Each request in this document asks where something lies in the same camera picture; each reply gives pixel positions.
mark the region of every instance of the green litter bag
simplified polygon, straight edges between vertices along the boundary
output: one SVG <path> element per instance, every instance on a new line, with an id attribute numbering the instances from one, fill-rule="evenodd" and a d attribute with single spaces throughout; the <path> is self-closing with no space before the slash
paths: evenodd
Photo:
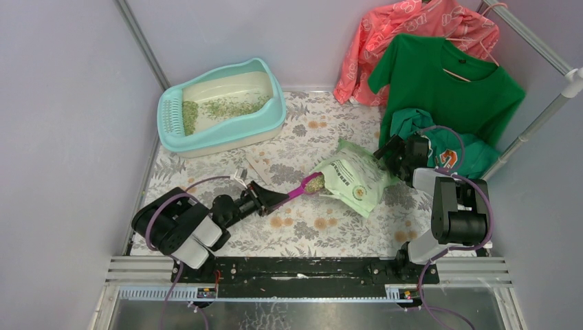
<path id="1" fill-rule="evenodd" d="M 343 139 L 338 140 L 334 155 L 314 172 L 324 175 L 324 187 L 331 193 L 322 196 L 339 199 L 366 218 L 380 203 L 385 187 L 398 181 L 370 151 Z"/>

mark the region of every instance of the metal pole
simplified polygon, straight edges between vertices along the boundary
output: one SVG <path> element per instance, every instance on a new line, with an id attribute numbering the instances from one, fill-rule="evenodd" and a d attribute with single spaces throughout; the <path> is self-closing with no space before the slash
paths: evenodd
<path id="1" fill-rule="evenodd" d="M 150 68 L 152 69 L 154 76 L 156 77 L 158 83 L 160 84 L 160 87 L 162 87 L 162 90 L 164 91 L 167 90 L 168 88 L 171 87 L 171 85 L 168 82 L 168 79 L 166 78 L 164 71 L 162 71 L 160 64 L 156 60 L 156 56 L 154 56 L 154 52 L 152 52 L 152 48 L 150 48 L 150 44 L 148 43 L 148 40 L 146 39 L 144 33 L 142 32 L 142 29 L 140 28 L 138 21 L 136 21 L 135 16 L 133 16 L 133 12 L 131 11 L 129 4 L 127 3 L 127 0 L 115 0 L 114 2 L 117 5 L 118 9 L 120 10 L 120 14 L 122 15 L 124 21 L 126 22 L 128 29 L 131 31 L 133 38 L 135 39 L 135 42 L 137 43 L 138 46 L 140 46 L 140 49 L 142 50 L 142 53 L 144 54 L 144 57 L 146 58 L 148 65 L 150 65 Z"/>
<path id="2" fill-rule="evenodd" d="M 499 3 L 498 0 L 482 0 L 486 5 L 492 6 Z M 523 22 L 516 18 L 507 8 L 501 5 L 492 8 L 509 27 L 521 36 L 530 46 L 534 48 L 545 60 L 547 60 L 563 76 L 573 70 L 565 60 L 563 60 L 544 41 L 534 34 Z"/>
<path id="3" fill-rule="evenodd" d="M 551 119 L 551 117 L 553 117 L 555 113 L 557 113 L 557 111 L 559 111 L 559 109 L 561 109 L 569 100 L 570 98 L 559 94 L 559 96 L 557 96 L 553 102 L 551 102 L 551 104 L 549 104 L 549 106 L 543 110 L 540 115 L 538 115 L 538 117 L 527 127 L 527 129 L 525 129 L 525 131 L 523 131 L 514 140 L 514 142 L 508 146 L 508 148 L 506 148 L 498 160 L 496 160 L 496 162 L 490 166 L 488 171 L 482 175 L 481 179 L 488 180 L 490 177 L 492 177 L 494 173 L 496 173 L 502 166 L 504 166 L 504 164 L 506 164 L 508 158 L 510 158 L 510 156 L 515 153 L 518 148 L 520 148 L 520 146 L 522 146 L 526 141 L 530 140 L 530 137 L 536 133 L 540 127 L 545 124 L 545 122 L 549 121 L 549 119 Z"/>

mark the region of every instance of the floral mat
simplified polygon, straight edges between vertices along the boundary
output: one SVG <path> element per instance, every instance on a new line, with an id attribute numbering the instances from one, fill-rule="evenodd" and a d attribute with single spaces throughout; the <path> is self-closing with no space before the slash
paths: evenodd
<path id="1" fill-rule="evenodd" d="M 287 193 L 321 160 L 330 156 L 338 138 L 370 151 L 377 149 L 382 112 L 378 107 L 341 105 L 332 93 L 285 93 L 287 119 L 274 139 L 214 155 L 184 159 L 160 147 L 144 198 L 144 205 L 170 189 L 215 175 L 249 169 L 247 180 Z M 250 155 L 267 168 L 272 184 L 265 184 L 246 160 Z M 232 180 L 209 181 L 190 193 L 209 206 L 222 194 L 238 197 L 241 187 Z M 394 256 L 403 242 L 430 227 L 431 196 L 403 183 L 388 187 L 383 200 L 364 219 L 336 199 L 300 196 L 267 217 L 256 214 L 229 228 L 230 240 L 217 256 Z M 135 234 L 131 255 L 158 255 Z M 457 256 L 475 255 L 455 252 Z"/>

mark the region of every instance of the pink litter scoop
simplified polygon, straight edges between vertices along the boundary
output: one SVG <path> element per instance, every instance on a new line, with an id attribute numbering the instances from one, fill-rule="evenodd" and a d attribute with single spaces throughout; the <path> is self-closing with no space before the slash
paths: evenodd
<path id="1" fill-rule="evenodd" d="M 300 196 L 303 194 L 312 195 L 312 194 L 315 194 L 318 190 L 324 188 L 323 185 L 319 189 L 310 189 L 310 187 L 308 187 L 308 184 L 310 183 L 311 180 L 313 180 L 321 175 L 323 175 L 322 172 L 315 172 L 315 173 L 312 173 L 312 174 L 308 175 L 307 177 L 305 177 L 302 180 L 302 183 L 300 184 L 299 187 L 297 187 L 296 189 L 293 189 L 292 191 L 287 193 L 287 195 L 289 196 L 289 199 L 286 201 L 286 203 L 288 201 L 291 201 L 292 199 L 296 198 L 297 196 Z"/>
<path id="2" fill-rule="evenodd" d="M 314 180 L 315 178 L 322 176 L 322 179 L 319 179 L 318 181 L 314 181 L 312 182 L 312 180 Z M 297 187 L 296 189 L 293 189 L 292 191 L 290 191 L 289 193 L 287 193 L 287 196 L 289 196 L 288 199 L 286 199 L 285 201 L 279 203 L 275 208 L 279 208 L 280 206 L 282 206 L 283 204 L 286 204 L 287 202 L 291 201 L 292 199 L 296 198 L 297 196 L 306 194 L 306 195 L 313 195 L 315 193 L 317 193 L 319 190 L 324 188 L 324 175 L 321 172 L 315 172 L 312 173 L 310 175 L 308 175 L 307 177 L 305 177 L 300 186 Z"/>

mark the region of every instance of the green t-shirt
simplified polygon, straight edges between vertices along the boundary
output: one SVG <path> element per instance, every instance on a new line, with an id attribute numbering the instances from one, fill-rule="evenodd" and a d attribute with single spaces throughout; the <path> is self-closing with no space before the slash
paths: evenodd
<path id="1" fill-rule="evenodd" d="M 494 146 L 525 97 L 502 67 L 467 55 L 444 38 L 410 34 L 393 39 L 368 78 L 374 93 L 388 84 L 379 146 L 390 137 L 393 113 L 406 108 L 426 110 L 436 124 L 475 134 Z"/>

